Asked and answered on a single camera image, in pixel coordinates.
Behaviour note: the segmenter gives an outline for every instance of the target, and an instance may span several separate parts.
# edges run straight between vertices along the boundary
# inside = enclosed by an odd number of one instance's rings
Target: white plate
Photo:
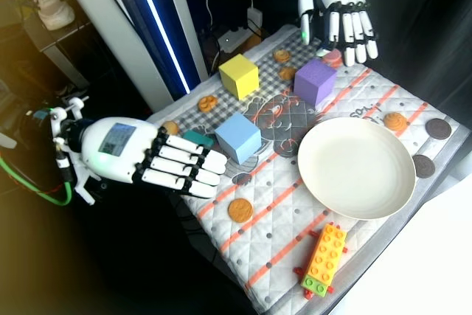
[[[359,118],[313,127],[300,145],[298,166],[316,199],[363,220],[398,212],[411,198],[416,179],[413,159],[400,140]]]

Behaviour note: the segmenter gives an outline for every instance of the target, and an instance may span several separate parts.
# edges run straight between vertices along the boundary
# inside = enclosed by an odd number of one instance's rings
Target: green lego brick
[[[302,287],[312,291],[315,294],[318,294],[320,297],[325,297],[327,291],[327,285],[315,280],[313,277],[310,277],[308,274],[303,278]]]
[[[194,142],[195,144],[205,145],[208,148],[211,148],[215,144],[213,139],[209,138],[208,136],[202,136],[201,134],[194,131],[185,132],[182,138]]]

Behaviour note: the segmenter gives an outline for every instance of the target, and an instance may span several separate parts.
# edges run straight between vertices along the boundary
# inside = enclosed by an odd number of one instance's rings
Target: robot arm
[[[109,117],[84,125],[80,113],[83,101],[73,100],[66,110],[52,110],[53,140],[68,153],[77,175],[75,190],[89,204],[94,203],[84,187],[89,177],[155,184],[198,198],[216,195],[219,175],[226,169],[223,154],[141,120]],[[68,110],[76,120],[61,125]]]
[[[321,57],[332,51],[339,44],[344,50],[346,66],[352,66],[355,60],[363,63],[378,56],[375,33],[369,16],[367,15],[366,0],[319,0],[317,4],[322,15],[327,16],[325,21],[325,37],[318,48],[316,55]],[[313,0],[299,0],[299,16],[302,25],[302,41],[310,41],[310,20],[307,12],[313,12]],[[340,41],[340,18],[342,19],[343,33]]]

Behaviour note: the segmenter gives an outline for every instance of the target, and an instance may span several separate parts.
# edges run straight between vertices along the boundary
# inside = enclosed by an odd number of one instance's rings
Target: screen on robotic hand
[[[98,151],[100,153],[120,156],[126,146],[126,143],[128,143],[128,140],[135,130],[136,127],[133,127],[132,125],[115,123],[114,126],[111,127],[110,131],[108,131],[106,134],[106,137]]]

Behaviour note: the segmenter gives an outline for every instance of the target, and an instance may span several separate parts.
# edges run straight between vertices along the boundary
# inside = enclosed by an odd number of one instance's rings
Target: blue light
[[[174,62],[174,66],[176,66],[178,76],[180,77],[180,80],[182,84],[184,84],[185,92],[190,93],[189,86],[187,85],[187,81],[185,80],[184,73],[182,72],[180,65],[178,64],[176,54],[174,53],[174,50],[172,46],[170,45],[169,38],[167,37],[167,33],[165,32],[164,26],[162,25],[161,18],[159,17],[159,14],[157,13],[156,5],[154,5],[153,0],[146,0],[147,4],[149,5],[150,11],[153,14],[154,20],[156,21],[157,27],[159,28],[159,32],[162,35],[162,38],[164,39],[164,43],[167,47],[167,50],[169,51],[170,57],[172,58],[172,62]]]

